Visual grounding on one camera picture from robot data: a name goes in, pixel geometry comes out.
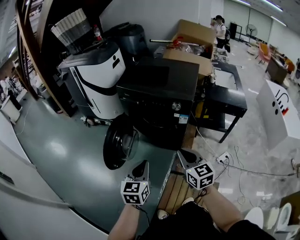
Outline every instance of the standing fan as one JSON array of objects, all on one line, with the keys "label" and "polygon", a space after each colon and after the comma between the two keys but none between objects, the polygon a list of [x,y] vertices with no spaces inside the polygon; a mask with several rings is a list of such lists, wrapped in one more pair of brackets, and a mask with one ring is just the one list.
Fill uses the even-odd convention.
[{"label": "standing fan", "polygon": [[248,42],[249,45],[251,37],[255,37],[257,35],[257,28],[254,25],[249,24],[246,27],[246,35],[249,36],[249,42]]}]

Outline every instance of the cardboard box flap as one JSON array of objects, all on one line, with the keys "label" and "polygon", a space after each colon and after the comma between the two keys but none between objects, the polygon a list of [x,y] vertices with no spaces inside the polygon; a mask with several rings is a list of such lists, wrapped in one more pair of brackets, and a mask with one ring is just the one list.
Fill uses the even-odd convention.
[{"label": "cardboard box flap", "polygon": [[209,76],[212,72],[212,64],[209,59],[190,54],[188,52],[182,52],[175,49],[167,49],[164,53],[164,58],[197,63],[199,64],[199,75]]},{"label": "cardboard box flap", "polygon": [[180,19],[179,21],[177,36],[180,36],[181,34],[200,39],[210,44],[214,43],[216,37],[213,29],[183,19]]}]

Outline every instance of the black pants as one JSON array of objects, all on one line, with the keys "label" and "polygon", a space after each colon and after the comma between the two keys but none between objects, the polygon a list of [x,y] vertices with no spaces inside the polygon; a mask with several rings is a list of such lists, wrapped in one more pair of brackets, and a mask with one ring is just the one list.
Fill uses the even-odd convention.
[{"label": "black pants", "polygon": [[9,100],[13,103],[13,105],[16,107],[17,110],[21,109],[21,105],[17,101],[17,99],[14,97],[14,93],[12,90],[8,90]]},{"label": "black pants", "polygon": [[219,239],[220,235],[209,213],[196,203],[188,202],[175,215],[152,221],[139,240]]},{"label": "black pants", "polygon": [[223,48],[225,45],[226,39],[219,39],[217,38],[217,48]]}]

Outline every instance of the power strip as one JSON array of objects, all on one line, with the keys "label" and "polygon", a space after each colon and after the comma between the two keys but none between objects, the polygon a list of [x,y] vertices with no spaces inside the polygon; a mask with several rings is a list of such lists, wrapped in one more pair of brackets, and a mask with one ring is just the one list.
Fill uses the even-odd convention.
[{"label": "power strip", "polygon": [[229,159],[229,153],[225,152],[217,158],[217,163],[224,163],[227,159]]}]

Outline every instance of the blue and white sticker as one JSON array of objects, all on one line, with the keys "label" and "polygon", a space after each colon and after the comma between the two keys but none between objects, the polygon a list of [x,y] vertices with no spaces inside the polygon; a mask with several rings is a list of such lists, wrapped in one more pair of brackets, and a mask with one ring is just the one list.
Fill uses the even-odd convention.
[{"label": "blue and white sticker", "polygon": [[188,123],[188,115],[180,115],[179,116],[179,124],[187,124]]}]

